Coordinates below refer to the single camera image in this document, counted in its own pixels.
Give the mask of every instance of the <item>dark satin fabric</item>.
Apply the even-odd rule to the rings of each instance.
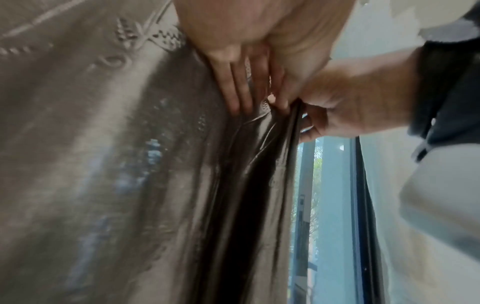
[[[0,3],[0,303],[285,303],[289,118],[159,0]]]

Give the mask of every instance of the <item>dark sleeve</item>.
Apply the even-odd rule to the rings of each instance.
[[[436,147],[480,144],[480,39],[427,42],[418,63],[420,85],[409,134],[425,139],[417,161]]]

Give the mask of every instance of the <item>hand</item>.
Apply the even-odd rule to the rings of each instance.
[[[302,90],[300,142],[321,136],[355,137],[406,126],[419,77],[418,50],[331,61]]]
[[[329,60],[355,0],[175,0],[182,29],[210,59],[228,108],[250,112],[245,59],[257,101],[287,109]]]

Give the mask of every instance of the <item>metallic fabric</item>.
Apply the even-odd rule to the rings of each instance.
[[[0,12],[0,303],[285,303],[299,109],[230,117],[167,1]]]

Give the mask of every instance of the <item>shiny fabric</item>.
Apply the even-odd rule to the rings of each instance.
[[[0,12],[0,303],[285,303],[298,108],[230,117],[166,1]]]

